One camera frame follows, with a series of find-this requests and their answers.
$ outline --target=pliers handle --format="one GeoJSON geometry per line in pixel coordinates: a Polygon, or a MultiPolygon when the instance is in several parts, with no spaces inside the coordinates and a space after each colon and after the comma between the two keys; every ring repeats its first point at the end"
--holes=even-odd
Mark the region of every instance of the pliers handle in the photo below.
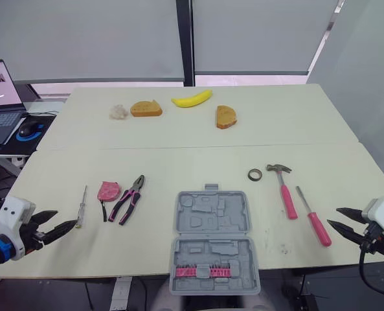
{"type": "Polygon", "coordinates": [[[119,224],[124,225],[126,223],[127,219],[130,217],[130,215],[132,214],[132,212],[134,210],[135,204],[137,203],[137,201],[141,197],[140,192],[136,191],[135,189],[128,189],[128,190],[124,191],[121,199],[115,204],[113,210],[111,211],[111,214],[108,217],[109,222],[114,221],[114,219],[117,216],[117,213],[119,212],[121,206],[124,204],[125,201],[128,200],[129,197],[131,197],[130,206],[128,207],[124,216],[121,218],[119,224]]]}

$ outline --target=screwdriver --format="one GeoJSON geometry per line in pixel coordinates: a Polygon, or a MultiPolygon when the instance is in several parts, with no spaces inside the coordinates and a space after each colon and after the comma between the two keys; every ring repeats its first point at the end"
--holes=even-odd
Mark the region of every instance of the screwdriver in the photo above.
{"type": "Polygon", "coordinates": [[[87,196],[87,186],[85,186],[84,194],[82,195],[82,201],[80,203],[80,209],[78,210],[78,220],[76,221],[75,228],[82,227],[82,220],[84,219],[85,210],[85,197],[87,196]]]}
{"type": "Polygon", "coordinates": [[[311,211],[311,208],[308,205],[308,203],[307,203],[307,201],[306,201],[306,199],[305,199],[305,197],[304,197],[300,187],[296,186],[295,188],[296,188],[296,190],[297,190],[297,192],[298,192],[302,202],[304,203],[304,206],[307,208],[308,218],[310,219],[311,224],[313,225],[315,233],[317,234],[321,244],[324,245],[324,246],[327,246],[327,247],[332,245],[332,241],[331,241],[330,237],[328,236],[328,233],[327,233],[326,229],[322,225],[322,223],[321,223],[319,217],[317,216],[317,214],[313,213],[311,211]]]}

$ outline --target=pink tape measure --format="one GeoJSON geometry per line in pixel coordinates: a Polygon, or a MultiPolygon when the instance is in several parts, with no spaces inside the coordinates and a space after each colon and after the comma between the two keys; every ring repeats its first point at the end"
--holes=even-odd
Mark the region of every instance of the pink tape measure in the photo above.
{"type": "Polygon", "coordinates": [[[107,212],[104,202],[112,202],[116,200],[121,193],[121,188],[118,183],[110,183],[103,181],[96,197],[100,200],[102,206],[102,220],[107,222],[107,212]]]}

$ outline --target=hammer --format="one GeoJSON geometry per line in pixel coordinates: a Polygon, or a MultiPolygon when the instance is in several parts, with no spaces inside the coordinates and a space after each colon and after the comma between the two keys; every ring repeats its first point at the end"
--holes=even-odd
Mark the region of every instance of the hammer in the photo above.
{"type": "Polygon", "coordinates": [[[287,210],[287,217],[289,219],[297,219],[298,215],[297,215],[297,211],[294,208],[293,200],[291,199],[291,193],[289,193],[288,187],[285,186],[284,180],[282,179],[282,171],[290,173],[291,169],[281,164],[274,164],[274,165],[268,164],[267,170],[274,170],[275,172],[277,172],[278,180],[281,185],[282,199],[284,200],[284,204],[287,210]]]}

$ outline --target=hammer head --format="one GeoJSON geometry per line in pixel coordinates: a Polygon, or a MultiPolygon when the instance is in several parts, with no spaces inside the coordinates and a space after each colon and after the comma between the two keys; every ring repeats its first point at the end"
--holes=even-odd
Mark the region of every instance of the hammer head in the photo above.
{"type": "Polygon", "coordinates": [[[289,167],[286,167],[285,165],[282,165],[282,164],[274,164],[274,165],[268,164],[267,170],[274,170],[275,172],[284,171],[287,173],[290,173],[292,171],[292,169],[290,169],[289,167]]]}

